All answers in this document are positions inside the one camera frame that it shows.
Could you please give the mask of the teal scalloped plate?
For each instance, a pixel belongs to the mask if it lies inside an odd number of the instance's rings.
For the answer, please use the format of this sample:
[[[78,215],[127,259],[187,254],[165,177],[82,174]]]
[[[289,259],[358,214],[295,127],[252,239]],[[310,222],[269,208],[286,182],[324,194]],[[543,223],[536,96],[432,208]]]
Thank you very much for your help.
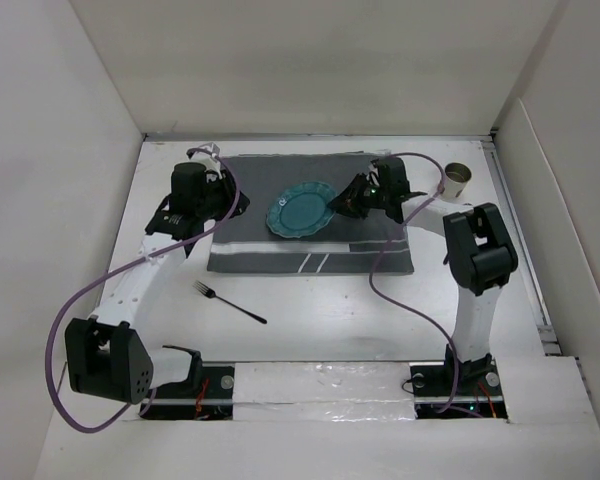
[[[312,236],[325,228],[335,215],[329,203],[337,196],[324,182],[303,182],[283,191],[266,215],[269,231],[284,239]]]

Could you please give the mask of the black fork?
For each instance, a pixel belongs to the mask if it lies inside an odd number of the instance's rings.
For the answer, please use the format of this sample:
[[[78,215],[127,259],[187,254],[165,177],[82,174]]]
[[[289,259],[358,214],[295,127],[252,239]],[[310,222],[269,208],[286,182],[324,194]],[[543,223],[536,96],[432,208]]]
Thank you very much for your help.
[[[246,310],[245,308],[240,307],[239,305],[237,305],[237,304],[235,304],[235,303],[233,303],[233,302],[231,302],[231,301],[229,301],[229,300],[227,300],[227,299],[219,296],[216,293],[215,290],[213,290],[212,288],[210,288],[209,286],[207,286],[206,284],[204,284],[204,283],[202,283],[200,281],[195,281],[194,282],[194,288],[201,295],[203,295],[204,297],[206,297],[208,299],[218,300],[218,301],[224,303],[225,305],[228,305],[231,308],[233,308],[233,309],[235,309],[235,310],[237,310],[237,311],[239,311],[239,312],[247,315],[248,317],[254,319],[255,321],[259,322],[262,325],[267,325],[268,324],[268,321],[265,318],[263,318],[263,317],[255,314],[255,313],[253,313],[253,312],[251,312],[249,310]]]

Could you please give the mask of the beige metal cup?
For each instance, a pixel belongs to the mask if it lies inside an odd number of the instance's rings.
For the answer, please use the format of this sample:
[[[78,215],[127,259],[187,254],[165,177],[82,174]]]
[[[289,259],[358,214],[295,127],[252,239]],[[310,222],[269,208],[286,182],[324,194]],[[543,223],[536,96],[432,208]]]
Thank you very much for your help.
[[[451,162],[444,167],[444,189],[441,196],[446,200],[458,199],[472,179],[468,166]]]

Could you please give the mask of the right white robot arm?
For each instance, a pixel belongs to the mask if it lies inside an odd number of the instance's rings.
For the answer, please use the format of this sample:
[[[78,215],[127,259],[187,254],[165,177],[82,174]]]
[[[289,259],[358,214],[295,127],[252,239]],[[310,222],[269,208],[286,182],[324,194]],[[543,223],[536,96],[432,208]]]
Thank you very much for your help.
[[[438,169],[441,178],[433,193],[411,189],[406,156],[432,162]],[[491,362],[489,340],[496,304],[518,268],[518,255],[499,208],[493,203],[454,202],[471,178],[471,170],[461,163],[441,166],[421,153],[398,153],[373,160],[369,173],[356,175],[329,203],[342,216],[364,219],[379,210],[401,228],[413,226],[444,239],[443,263],[458,286],[458,307],[442,381],[456,394],[474,387],[479,372]]]

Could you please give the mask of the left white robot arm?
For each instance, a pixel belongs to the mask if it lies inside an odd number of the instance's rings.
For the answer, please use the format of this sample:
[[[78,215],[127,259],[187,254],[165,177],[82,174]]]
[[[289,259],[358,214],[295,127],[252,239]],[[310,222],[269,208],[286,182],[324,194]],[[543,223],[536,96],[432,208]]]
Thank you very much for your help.
[[[202,387],[198,351],[177,346],[150,351],[141,329],[169,278],[206,236],[205,223],[242,214],[249,200],[221,165],[179,163],[170,185],[145,227],[138,265],[122,274],[88,318],[74,318],[65,329],[69,383],[77,393],[138,404],[164,385],[185,397]]]

